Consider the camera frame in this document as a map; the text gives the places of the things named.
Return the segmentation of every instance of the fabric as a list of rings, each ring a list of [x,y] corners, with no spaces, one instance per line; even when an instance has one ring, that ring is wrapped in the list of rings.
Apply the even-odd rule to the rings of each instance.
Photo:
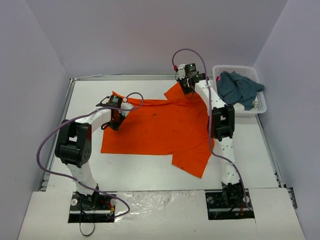
[[[207,107],[196,93],[187,99],[178,83],[164,95],[167,100],[145,99],[118,131],[105,129],[101,152],[172,155],[173,165],[201,178],[211,156]],[[137,107],[141,100],[128,102]]]
[[[235,71],[229,73],[224,71],[216,82],[219,97],[229,105],[242,104],[244,110],[254,108],[257,92],[265,90],[263,84],[252,81],[246,76],[237,74]]]

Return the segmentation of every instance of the teal cloth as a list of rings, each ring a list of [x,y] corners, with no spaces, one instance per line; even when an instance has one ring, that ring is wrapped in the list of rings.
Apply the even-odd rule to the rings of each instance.
[[[244,110],[250,110],[254,107],[254,100],[257,92],[265,90],[261,83],[252,81],[246,76],[237,74],[235,71],[229,73],[223,71],[220,79],[216,82],[216,88],[219,97],[228,105],[240,103]]]

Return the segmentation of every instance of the orange t-shirt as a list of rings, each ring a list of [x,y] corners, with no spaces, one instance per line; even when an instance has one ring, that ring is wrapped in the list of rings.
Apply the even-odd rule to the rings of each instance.
[[[172,155],[173,165],[201,178],[211,156],[207,107],[197,93],[186,98],[178,83],[164,95],[167,100],[144,100],[118,131],[105,129],[101,153]],[[141,100],[128,102],[137,107]]]

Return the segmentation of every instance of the white plastic basket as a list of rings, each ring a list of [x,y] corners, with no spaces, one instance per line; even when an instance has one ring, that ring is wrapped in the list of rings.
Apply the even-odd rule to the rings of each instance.
[[[216,79],[220,76],[220,73],[227,71],[229,73],[235,71],[237,74],[250,78],[256,83],[260,83],[258,74],[253,67],[250,66],[237,66],[237,65],[216,65],[212,69],[213,71],[213,85],[215,91],[217,91]],[[235,110],[234,114],[236,117],[254,117],[256,114],[263,114],[267,111],[266,100],[263,92],[257,93],[258,106],[257,109],[246,110]]]

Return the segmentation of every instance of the wall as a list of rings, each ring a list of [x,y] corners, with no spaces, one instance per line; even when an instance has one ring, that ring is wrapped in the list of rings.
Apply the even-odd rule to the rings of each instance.
[[[14,240],[40,185],[37,148],[59,122],[68,78],[25,0],[1,1],[0,33],[0,239]]]
[[[171,73],[181,48],[199,51],[209,69],[253,66],[287,0],[27,2],[67,75],[83,77]],[[197,60],[184,53],[176,62],[200,66]]]
[[[320,1],[289,0],[255,68],[266,85],[262,124],[308,240],[320,235]]]

